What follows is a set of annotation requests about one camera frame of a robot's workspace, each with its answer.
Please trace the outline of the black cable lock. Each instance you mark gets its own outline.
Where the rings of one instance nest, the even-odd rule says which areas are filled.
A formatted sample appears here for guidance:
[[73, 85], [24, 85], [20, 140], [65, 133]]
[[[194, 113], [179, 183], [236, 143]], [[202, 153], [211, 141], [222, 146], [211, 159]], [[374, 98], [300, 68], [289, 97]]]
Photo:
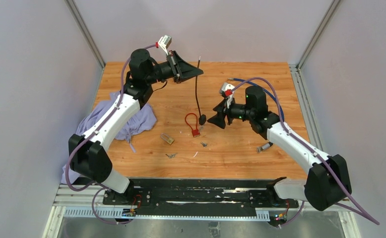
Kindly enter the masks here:
[[200, 104], [199, 104], [199, 97], [198, 97], [198, 93], [199, 93], [199, 89], [198, 89], [198, 76], [195, 77], [195, 99], [196, 99], [196, 104], [197, 104], [197, 108], [198, 108], [198, 123], [200, 126], [203, 126], [206, 121], [207, 121], [207, 117], [205, 114], [203, 114], [201, 112], [201, 107], [200, 107]]

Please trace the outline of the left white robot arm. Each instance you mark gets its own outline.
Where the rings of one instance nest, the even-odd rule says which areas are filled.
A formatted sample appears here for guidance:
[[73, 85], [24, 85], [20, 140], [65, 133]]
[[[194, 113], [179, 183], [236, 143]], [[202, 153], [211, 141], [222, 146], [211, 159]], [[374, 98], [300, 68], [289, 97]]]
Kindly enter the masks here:
[[105, 189], [115, 191], [115, 197], [121, 204], [131, 204], [135, 192], [129, 188], [130, 179], [113, 168], [107, 155], [111, 143], [147, 103], [153, 93], [152, 84], [171, 78], [175, 83], [182, 83], [203, 74], [203, 70], [183, 60], [176, 51], [169, 51], [166, 61], [158, 63], [148, 49], [132, 52], [124, 65], [129, 71], [122, 71], [120, 94], [99, 121], [82, 135], [74, 134], [69, 139], [69, 159], [64, 176], [71, 190], [82, 191], [88, 187], [76, 188], [72, 185], [69, 171], [74, 171]]

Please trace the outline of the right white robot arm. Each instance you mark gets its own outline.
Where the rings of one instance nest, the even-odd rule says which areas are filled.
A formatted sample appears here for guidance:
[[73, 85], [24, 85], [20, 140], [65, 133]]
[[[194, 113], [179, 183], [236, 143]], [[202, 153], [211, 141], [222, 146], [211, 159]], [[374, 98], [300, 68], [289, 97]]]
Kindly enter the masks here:
[[274, 207], [287, 199], [309, 202], [323, 211], [352, 193], [348, 167], [340, 155], [331, 156], [300, 137], [280, 116], [268, 109], [266, 94], [259, 86], [245, 90], [245, 104], [237, 104], [234, 86], [224, 83], [220, 94], [224, 98], [214, 107], [216, 115], [208, 123], [224, 129], [233, 120], [248, 121], [252, 130], [270, 144], [275, 144], [293, 158], [307, 173], [306, 180], [277, 178], [266, 186], [266, 200]]

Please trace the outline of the brass padlock keys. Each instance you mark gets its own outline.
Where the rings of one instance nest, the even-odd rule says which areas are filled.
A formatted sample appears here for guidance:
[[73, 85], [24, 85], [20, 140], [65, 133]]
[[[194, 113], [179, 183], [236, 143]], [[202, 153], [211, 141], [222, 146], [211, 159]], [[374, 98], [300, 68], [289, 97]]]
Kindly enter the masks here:
[[178, 153], [173, 153], [173, 154], [165, 154], [169, 159], [175, 158]]

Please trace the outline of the red cable lock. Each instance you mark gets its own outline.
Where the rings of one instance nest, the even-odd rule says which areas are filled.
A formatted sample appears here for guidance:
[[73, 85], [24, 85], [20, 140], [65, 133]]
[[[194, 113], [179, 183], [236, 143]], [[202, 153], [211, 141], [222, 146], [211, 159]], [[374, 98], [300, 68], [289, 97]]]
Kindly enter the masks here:
[[200, 131], [198, 129], [198, 116], [195, 113], [186, 114], [185, 123], [191, 129], [191, 133], [194, 138], [200, 136]]

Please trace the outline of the brass padlock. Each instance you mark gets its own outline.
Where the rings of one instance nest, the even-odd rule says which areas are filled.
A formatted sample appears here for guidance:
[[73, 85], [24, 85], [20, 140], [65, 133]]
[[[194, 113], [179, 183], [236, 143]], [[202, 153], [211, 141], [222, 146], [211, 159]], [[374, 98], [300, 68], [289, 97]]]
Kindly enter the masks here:
[[169, 145], [172, 145], [175, 141], [174, 138], [172, 138], [171, 136], [169, 136], [165, 133], [160, 134], [160, 138], [163, 139]]

